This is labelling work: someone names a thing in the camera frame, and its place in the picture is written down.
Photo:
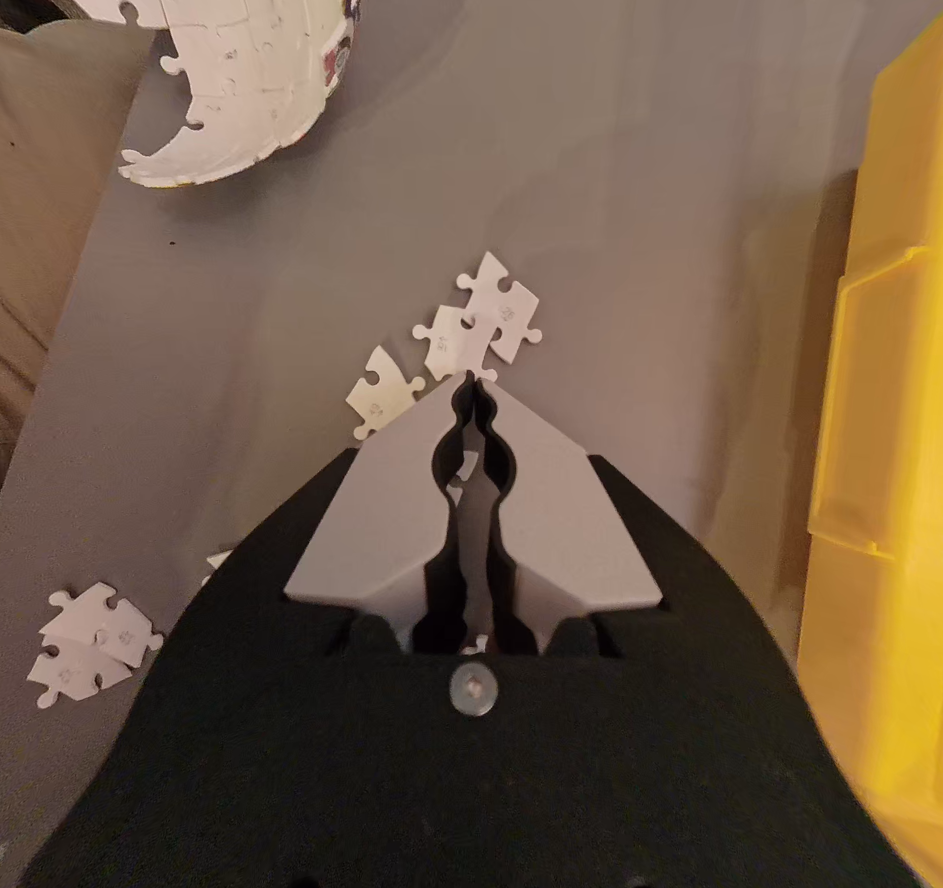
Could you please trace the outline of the single white puzzle piece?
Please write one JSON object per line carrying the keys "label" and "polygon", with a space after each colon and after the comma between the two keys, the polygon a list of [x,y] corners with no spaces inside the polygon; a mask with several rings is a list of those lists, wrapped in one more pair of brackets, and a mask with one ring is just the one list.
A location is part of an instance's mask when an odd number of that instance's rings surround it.
{"label": "single white puzzle piece", "polygon": [[498,373],[485,368],[484,359],[498,331],[498,321],[494,316],[479,313],[472,317],[471,326],[467,326],[463,321],[464,312],[459,307],[439,305],[431,326],[414,326],[413,337],[429,342],[424,366],[437,382],[466,371],[495,382]]}

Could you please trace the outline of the yellow plastic bin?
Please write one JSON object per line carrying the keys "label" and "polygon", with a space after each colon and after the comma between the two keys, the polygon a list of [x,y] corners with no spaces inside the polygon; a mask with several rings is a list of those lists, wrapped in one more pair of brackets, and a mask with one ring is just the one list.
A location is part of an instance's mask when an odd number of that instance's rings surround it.
{"label": "yellow plastic bin", "polygon": [[941,886],[941,17],[875,79],[836,292],[799,680],[859,799]]}

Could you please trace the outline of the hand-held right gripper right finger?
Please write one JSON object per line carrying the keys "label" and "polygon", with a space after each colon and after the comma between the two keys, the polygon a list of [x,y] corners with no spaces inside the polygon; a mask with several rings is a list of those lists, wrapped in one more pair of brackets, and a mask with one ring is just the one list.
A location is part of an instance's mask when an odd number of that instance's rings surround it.
{"label": "hand-held right gripper right finger", "polygon": [[497,489],[486,573],[498,650],[540,654],[564,620],[662,603],[583,446],[484,379],[475,422]]}

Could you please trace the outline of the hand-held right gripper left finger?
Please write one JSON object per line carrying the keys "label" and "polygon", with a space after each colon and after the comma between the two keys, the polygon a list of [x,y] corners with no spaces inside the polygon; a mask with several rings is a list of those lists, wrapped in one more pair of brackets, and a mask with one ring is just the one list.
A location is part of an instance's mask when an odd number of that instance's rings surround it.
{"label": "hand-held right gripper left finger", "polygon": [[418,653],[459,651],[468,588],[447,487],[472,417],[473,375],[455,374],[364,442],[286,596],[381,616]]}

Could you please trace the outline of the puzzle pieces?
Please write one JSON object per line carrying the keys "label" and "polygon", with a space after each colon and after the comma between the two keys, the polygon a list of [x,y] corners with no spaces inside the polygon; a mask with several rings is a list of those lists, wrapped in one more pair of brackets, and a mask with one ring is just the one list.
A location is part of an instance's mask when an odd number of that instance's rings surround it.
{"label": "puzzle pieces", "polygon": [[[461,273],[455,284],[471,293],[462,308],[463,321],[471,326],[472,317],[479,313],[494,316],[498,331],[489,351],[513,363],[521,342],[536,344],[542,333],[531,327],[537,296],[518,281],[502,290],[500,282],[508,274],[487,251],[476,275]],[[360,378],[346,398],[361,419],[353,431],[359,442],[405,414],[426,385],[422,377],[407,381],[381,346],[373,349],[365,370],[376,376],[376,383]],[[37,699],[39,709],[52,707],[63,695],[80,701],[111,688],[140,668],[148,652],[161,648],[164,636],[155,630],[152,619],[128,599],[110,604],[116,594],[114,587],[99,582],[76,596],[67,589],[49,595],[48,603],[57,608],[57,614],[39,630],[43,650],[27,676],[29,682],[43,687]]]}

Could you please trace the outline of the person's beige trousers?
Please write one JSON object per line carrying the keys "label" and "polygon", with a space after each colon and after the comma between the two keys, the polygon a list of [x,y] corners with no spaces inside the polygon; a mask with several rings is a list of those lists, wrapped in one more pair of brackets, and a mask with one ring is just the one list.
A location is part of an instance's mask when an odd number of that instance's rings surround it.
{"label": "person's beige trousers", "polygon": [[109,22],[1,36],[1,477],[6,478],[154,40]]}

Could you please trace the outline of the partly built puzzle ball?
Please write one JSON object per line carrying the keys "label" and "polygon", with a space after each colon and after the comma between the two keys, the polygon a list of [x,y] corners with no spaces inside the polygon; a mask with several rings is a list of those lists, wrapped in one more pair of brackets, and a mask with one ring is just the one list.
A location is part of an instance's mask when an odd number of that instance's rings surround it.
{"label": "partly built puzzle ball", "polygon": [[122,152],[119,172],[150,188],[198,186],[234,175],[298,142],[339,85],[361,0],[73,0],[99,22],[170,32],[191,103],[173,139],[150,155]]}

